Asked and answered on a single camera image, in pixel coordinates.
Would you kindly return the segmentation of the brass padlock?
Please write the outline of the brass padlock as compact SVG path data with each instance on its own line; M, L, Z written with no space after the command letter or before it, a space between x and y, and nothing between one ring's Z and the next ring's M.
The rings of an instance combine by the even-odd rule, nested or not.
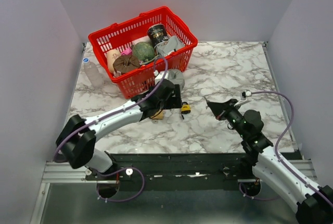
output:
M156 113L154 116L151 117L153 120L162 120L164 118L164 111L161 110L158 113Z

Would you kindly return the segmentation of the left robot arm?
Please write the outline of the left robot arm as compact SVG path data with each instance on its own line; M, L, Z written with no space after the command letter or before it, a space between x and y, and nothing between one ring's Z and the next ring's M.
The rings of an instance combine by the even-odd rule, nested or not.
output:
M94 117L71 117L58 139L55 153L62 153L73 169L87 167L96 170L105 180L115 175L111 156L95 147L109 133L132 123L151 118L163 110L181 108L184 79L160 80L147 92L136 95L122 106Z

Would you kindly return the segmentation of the yellow black padlock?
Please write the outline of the yellow black padlock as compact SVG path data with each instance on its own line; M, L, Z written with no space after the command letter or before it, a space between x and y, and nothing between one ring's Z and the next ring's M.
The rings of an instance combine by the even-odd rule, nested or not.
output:
M191 113L191 106L187 102L182 102L180 113L181 113L181 118L184 120L185 119L184 115Z

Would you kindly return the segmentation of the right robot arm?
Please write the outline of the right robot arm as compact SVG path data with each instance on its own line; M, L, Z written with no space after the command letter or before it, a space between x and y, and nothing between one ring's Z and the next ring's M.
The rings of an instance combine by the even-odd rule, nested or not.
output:
M249 160L239 165L245 178L261 179L294 211L298 223L332 223L332 188L320 186L289 162L262 133L264 123L256 110L239 112L239 101L206 101L215 118L226 120L240 135Z

